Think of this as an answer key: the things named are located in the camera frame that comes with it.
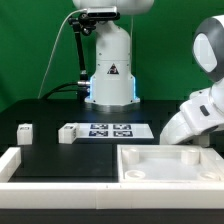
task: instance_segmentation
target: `black tabletop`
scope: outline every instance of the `black tabletop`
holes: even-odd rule
[[[0,153],[17,145],[19,124],[32,123],[32,146],[22,146],[22,164],[11,182],[117,182],[117,144],[158,144],[162,128],[181,101],[143,101],[140,109],[103,113],[75,100],[23,100],[0,113]],[[70,122],[149,124],[153,140],[77,139],[58,144],[58,130]],[[211,135],[222,155],[223,132]],[[223,210],[0,210],[0,223],[223,223]]]

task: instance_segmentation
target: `triangle warning sticker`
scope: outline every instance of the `triangle warning sticker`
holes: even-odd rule
[[[110,75],[119,75],[119,72],[117,70],[117,67],[115,64],[113,64],[111,66],[111,68],[109,69],[108,73],[107,74],[110,74]]]

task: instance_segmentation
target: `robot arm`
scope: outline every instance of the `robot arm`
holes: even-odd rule
[[[224,129],[224,16],[206,19],[198,27],[193,55],[215,83],[191,94],[180,106],[180,112],[163,129],[160,144],[180,144]]]
[[[113,20],[121,15],[147,12],[154,0],[73,0],[82,33],[96,32],[96,71],[90,78],[88,108],[121,112],[138,108],[135,77],[131,74],[131,39]]]

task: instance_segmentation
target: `small white block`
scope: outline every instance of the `small white block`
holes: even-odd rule
[[[58,131],[59,143],[72,144],[78,137],[79,124],[67,123]]]
[[[20,124],[17,129],[17,144],[32,145],[33,142],[33,125]]]

